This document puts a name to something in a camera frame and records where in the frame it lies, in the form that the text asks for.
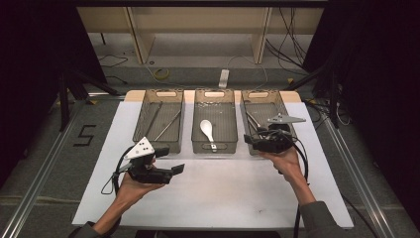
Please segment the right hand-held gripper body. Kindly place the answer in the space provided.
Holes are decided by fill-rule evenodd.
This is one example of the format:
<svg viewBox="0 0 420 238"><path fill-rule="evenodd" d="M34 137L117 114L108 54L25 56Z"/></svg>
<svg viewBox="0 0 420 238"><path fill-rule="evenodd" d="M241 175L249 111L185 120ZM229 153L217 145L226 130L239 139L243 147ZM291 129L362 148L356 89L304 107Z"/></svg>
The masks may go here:
<svg viewBox="0 0 420 238"><path fill-rule="evenodd" d="M256 138L252 136L255 140L255 142L251 144L253 149L276 154L288 150L294 145L290 125L292 123L301 122L305 122L305 119L282 114L277 114L276 116L268 118L267 129L271 130L272 133L267 136L262 136L257 132L258 136Z"/></svg>

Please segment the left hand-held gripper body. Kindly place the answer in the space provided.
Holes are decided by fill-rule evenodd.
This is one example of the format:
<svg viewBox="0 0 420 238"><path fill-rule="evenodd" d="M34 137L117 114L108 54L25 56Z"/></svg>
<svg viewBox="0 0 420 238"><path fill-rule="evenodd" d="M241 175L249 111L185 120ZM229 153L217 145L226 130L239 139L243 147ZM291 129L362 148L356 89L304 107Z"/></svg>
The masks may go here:
<svg viewBox="0 0 420 238"><path fill-rule="evenodd" d="M142 138L128 153L123 156L129 162L127 173L141 183L168 184L173 176L172 170L158 169L153 165L155 148L146 138Z"/></svg>

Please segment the steel table knife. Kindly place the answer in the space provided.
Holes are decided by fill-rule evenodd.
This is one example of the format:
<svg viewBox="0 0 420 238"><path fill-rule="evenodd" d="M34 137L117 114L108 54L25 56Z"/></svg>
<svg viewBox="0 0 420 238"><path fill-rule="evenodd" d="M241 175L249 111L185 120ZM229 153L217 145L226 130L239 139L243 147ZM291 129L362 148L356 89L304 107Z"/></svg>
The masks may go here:
<svg viewBox="0 0 420 238"><path fill-rule="evenodd" d="M246 111L247 116L255 123L257 128L261 127L261 124L258 122L258 120L250 113L249 111Z"/></svg>

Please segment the smoky clear plastic bin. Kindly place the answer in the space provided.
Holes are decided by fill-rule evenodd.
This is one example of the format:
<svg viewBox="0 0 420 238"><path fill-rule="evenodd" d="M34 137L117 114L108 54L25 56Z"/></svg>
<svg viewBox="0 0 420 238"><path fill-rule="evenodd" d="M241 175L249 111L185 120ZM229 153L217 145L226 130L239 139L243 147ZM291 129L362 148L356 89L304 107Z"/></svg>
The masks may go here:
<svg viewBox="0 0 420 238"><path fill-rule="evenodd" d="M254 131L253 128L248 124L247 118L249 118L246 114L246 111L252 113L252 115L258 120L261 124L262 128L267 128L268 123L267 119L277 114L288 115L287 110L285 109L285 105L283 103L282 97L280 93L275 90L243 90L241 92L241 113L243 117L243 124L245 134L254 136L255 138L258 136L257 132ZM293 136L293 143L295 137L295 131L293 129L292 124L291 132ZM259 151L254 150L251 144L248 145L249 154L252 156L256 156Z"/></svg>
<svg viewBox="0 0 420 238"><path fill-rule="evenodd" d="M160 101L162 101L162 107L146 138L155 149L169 147L171 154L178 154L181 150L182 112L184 109L182 89L148 89L146 91L132 140L138 143L145 137L145 128L148 127L151 116L157 108L155 103L159 103ZM155 137L168 124L178 110L181 110L180 116L157 141L154 141Z"/></svg>
<svg viewBox="0 0 420 238"><path fill-rule="evenodd" d="M211 143L200 128L212 125ZM191 141L195 154L234 154L238 143L235 93L231 89L196 89Z"/></svg>

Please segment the metal chopstick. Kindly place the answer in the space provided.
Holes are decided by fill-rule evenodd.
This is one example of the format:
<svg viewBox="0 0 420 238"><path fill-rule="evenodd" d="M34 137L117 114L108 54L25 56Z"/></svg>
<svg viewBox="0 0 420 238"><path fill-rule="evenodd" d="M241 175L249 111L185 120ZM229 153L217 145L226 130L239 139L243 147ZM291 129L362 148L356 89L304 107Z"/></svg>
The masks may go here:
<svg viewBox="0 0 420 238"><path fill-rule="evenodd" d="M155 137L154 141L157 141L166 131L167 129L173 124L173 122L180 116L181 110L172 117L172 119L168 122L168 124L160 131L160 133Z"/></svg>
<svg viewBox="0 0 420 238"><path fill-rule="evenodd" d="M155 120L156 120L156 118L158 116L158 113L159 113L159 111L160 111L160 109L162 107L162 101L160 101L159 103L155 103L155 104L157 105L157 108L154 111L154 114L151 116L151 120L150 120L150 123L148 124L148 127L145 128L146 129L145 134L144 134L145 137L148 136L149 132L151 131L151 129L152 129L153 125L154 125L154 122L155 122Z"/></svg>

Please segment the white ceramic spoon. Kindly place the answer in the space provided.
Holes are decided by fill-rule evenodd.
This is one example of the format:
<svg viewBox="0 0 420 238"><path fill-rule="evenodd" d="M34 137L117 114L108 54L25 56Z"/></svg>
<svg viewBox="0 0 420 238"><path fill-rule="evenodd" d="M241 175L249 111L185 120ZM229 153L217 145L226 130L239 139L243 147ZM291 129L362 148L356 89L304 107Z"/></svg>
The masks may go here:
<svg viewBox="0 0 420 238"><path fill-rule="evenodd" d="M202 131L202 133L207 137L209 143L210 143L210 147L213 153L217 152L217 146L214 143L214 139L213 139L213 127L212 124L209 120L202 120L200 122L200 129Z"/></svg>

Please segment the person's left hand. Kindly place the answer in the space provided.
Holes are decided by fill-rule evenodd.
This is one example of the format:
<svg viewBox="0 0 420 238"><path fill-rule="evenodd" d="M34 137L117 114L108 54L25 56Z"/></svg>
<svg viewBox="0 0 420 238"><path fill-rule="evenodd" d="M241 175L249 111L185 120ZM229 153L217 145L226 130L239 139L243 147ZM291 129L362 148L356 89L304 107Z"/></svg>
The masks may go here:
<svg viewBox="0 0 420 238"><path fill-rule="evenodd" d="M147 193L162 187L164 183L141 183L125 173L113 204L122 210L127 210Z"/></svg>

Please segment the person's right hand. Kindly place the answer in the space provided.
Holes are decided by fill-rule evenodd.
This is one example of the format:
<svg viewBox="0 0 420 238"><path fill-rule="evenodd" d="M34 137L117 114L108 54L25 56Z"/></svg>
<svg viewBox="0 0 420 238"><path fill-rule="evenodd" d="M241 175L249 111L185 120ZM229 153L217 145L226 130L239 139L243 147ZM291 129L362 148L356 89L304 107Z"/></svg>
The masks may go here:
<svg viewBox="0 0 420 238"><path fill-rule="evenodd" d="M273 163L273 166L283 174L284 178L292 186L307 184L300 168L297 152L294 148L279 154L260 152L260 155L265 159L269 159Z"/></svg>

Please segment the black metal stand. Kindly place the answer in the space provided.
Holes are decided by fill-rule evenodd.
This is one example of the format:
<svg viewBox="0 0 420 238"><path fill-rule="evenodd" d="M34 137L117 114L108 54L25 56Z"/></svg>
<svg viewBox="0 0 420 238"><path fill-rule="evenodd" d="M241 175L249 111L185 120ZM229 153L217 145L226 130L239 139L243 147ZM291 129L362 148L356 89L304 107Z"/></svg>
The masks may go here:
<svg viewBox="0 0 420 238"><path fill-rule="evenodd" d="M295 83L292 83L284 88L284 91L292 91L300 86L310 82L311 80L316 79L317 83L314 86L313 90L315 92L320 92L321 87L328 85L328 95L329 95L329 114L328 117L335 128L338 128L338 110L337 110L337 102L338 102L338 93L337 93L337 75L335 74L335 61L333 59L327 59L325 63L320 66L318 69L314 70L313 72L309 73L308 75L304 76L300 80Z"/></svg>
<svg viewBox="0 0 420 238"><path fill-rule="evenodd" d="M58 75L58 95L59 95L59 102L60 102L60 132L63 132L70 120L70 112L69 112L69 101L68 101L68 91L71 92L73 97L76 100L86 100L88 98L88 92L86 88L83 86L83 83L87 82L92 84L98 89L101 89L104 92L107 92L110 95L120 96L121 93L118 92L116 89L106 85L99 80L89 76L88 74L68 68L64 69Z"/></svg>

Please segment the light wooden shelf unit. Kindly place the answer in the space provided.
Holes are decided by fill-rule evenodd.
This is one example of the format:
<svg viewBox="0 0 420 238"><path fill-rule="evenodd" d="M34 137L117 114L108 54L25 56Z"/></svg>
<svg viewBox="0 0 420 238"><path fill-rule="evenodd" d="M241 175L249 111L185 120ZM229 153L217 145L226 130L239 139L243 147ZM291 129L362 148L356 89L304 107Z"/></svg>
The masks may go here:
<svg viewBox="0 0 420 238"><path fill-rule="evenodd" d="M323 10L288 7L79 7L78 14L88 33L129 33L138 62L147 61L155 35L250 34L254 61L263 60L268 34L284 34L285 22L294 22L298 35L316 32Z"/></svg>

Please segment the aluminium floor rail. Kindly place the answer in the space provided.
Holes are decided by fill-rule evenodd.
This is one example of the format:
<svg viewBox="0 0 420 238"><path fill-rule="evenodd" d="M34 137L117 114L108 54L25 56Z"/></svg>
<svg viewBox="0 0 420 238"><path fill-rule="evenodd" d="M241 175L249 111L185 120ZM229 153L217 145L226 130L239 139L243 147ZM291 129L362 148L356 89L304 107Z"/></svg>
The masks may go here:
<svg viewBox="0 0 420 238"><path fill-rule="evenodd" d="M331 140L334 142L335 148L338 150L340 158L357 191L356 195L363 203L360 206L355 206L349 199L349 196L341 191L342 199L346 205L358 215L359 219L374 238L396 238L395 232L393 231L384 210L374 196L372 187L368 184L368 179L363 175L362 169L358 166L340 128L335 128L330 121L328 117L328 105L324 105L314 99L304 99L303 102L306 106L313 108L319 113L315 130L318 130L322 125L328 130Z"/></svg>
<svg viewBox="0 0 420 238"><path fill-rule="evenodd" d="M120 101L70 104L60 128L54 105L21 160L0 188L0 238L64 238L88 184Z"/></svg>

